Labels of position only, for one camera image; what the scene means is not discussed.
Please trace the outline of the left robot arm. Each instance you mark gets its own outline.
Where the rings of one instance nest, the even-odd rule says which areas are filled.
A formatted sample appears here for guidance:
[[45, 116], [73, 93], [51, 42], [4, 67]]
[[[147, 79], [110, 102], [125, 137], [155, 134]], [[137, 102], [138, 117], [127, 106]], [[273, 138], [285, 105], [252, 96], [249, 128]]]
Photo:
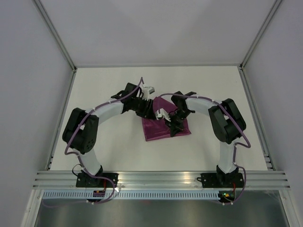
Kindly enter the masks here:
[[154, 91], [154, 87], [145, 85], [142, 80], [138, 85], [127, 83], [123, 90], [103, 104], [88, 110], [72, 110], [62, 134], [63, 141], [67, 143], [64, 154], [77, 156], [92, 187], [99, 187], [103, 183], [103, 167], [94, 151], [99, 125], [130, 110], [141, 118], [155, 120], [153, 100], [150, 99]]

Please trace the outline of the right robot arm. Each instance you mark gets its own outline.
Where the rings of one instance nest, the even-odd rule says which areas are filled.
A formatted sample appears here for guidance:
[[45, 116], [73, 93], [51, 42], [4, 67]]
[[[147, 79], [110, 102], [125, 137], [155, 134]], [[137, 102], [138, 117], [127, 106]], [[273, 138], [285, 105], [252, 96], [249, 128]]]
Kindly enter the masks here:
[[239, 173], [235, 164], [238, 139], [243, 137], [246, 123], [235, 102], [228, 98], [222, 102], [198, 96], [195, 92], [182, 94], [180, 91], [171, 96], [177, 109], [169, 113], [165, 120], [170, 136], [174, 137], [185, 129], [184, 121], [190, 114], [201, 113], [210, 117], [213, 132], [220, 142], [220, 158], [216, 166], [216, 181], [226, 187], [231, 184]]

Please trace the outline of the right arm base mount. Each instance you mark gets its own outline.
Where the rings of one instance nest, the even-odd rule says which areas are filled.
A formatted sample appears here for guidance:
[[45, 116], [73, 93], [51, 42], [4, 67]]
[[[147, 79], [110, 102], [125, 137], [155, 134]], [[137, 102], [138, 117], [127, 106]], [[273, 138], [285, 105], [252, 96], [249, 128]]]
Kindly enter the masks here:
[[219, 192], [220, 200], [234, 201], [236, 199], [236, 190], [243, 189], [245, 186], [245, 177], [242, 173], [202, 173], [196, 178], [202, 184], [203, 188], [229, 189], [229, 192]]

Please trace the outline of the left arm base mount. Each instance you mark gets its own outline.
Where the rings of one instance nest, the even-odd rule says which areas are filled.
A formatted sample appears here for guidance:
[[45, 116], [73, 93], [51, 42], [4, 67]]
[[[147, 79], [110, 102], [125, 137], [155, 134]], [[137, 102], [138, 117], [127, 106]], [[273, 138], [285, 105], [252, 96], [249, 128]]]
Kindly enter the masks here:
[[[102, 173], [101, 177], [110, 179], [116, 187], [118, 173]], [[100, 190], [93, 191], [93, 197], [104, 197], [106, 189], [113, 188], [113, 185], [108, 180], [93, 178], [82, 171], [77, 175], [76, 188], [101, 188]]]

